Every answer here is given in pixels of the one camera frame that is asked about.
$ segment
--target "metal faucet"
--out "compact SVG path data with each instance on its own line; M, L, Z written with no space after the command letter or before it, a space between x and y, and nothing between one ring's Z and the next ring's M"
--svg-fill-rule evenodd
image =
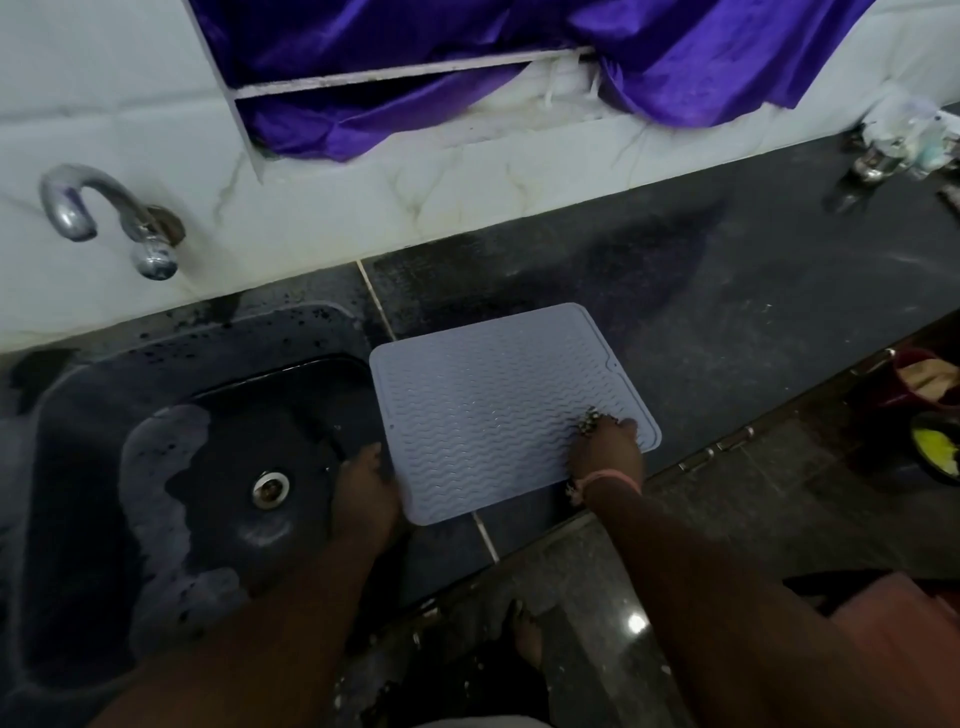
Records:
M40 201L47 219L63 237L77 242L97 236L97 223L84 205L81 190L90 187L116 207L120 227L133 246L132 261L144 278L167 280L177 272L174 246L183 225L169 210L144 206L110 175L84 164L60 164L40 178Z

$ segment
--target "person's left hand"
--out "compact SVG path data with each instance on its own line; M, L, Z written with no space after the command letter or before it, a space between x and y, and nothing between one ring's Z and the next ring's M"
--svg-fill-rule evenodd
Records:
M333 493L333 538L349 538L381 553L400 514L396 483L380 477L380 443L367 445L340 467Z

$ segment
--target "purple curtain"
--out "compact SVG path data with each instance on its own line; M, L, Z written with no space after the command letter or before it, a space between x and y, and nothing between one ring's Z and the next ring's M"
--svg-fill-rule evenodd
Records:
M232 87L592 45L605 98L675 127L793 108L873 0L192 0ZM439 124L522 65L238 102L277 154L340 161Z

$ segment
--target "foot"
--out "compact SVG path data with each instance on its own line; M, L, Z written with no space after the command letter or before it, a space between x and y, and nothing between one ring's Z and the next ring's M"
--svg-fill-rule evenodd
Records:
M540 669L543 662L543 633L534 621L534 616L523 606L523 602L514 599L507 608L507 617L503 620L503 634L513 639L516 654Z

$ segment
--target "pink bracelet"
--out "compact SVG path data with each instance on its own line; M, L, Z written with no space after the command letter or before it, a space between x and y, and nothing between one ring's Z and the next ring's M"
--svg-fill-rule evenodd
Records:
M587 475L584 475L583 477L577 478L573 481L573 488L569 489L568 494L570 495L570 499L573 501L574 505L580 505L584 502L584 489L590 483L592 483L594 480L600 480L601 478L605 477L613 478L614 480L622 480L624 483L633 488L638 494L640 493L640 484L626 473L613 469L593 471L593 473L588 473Z

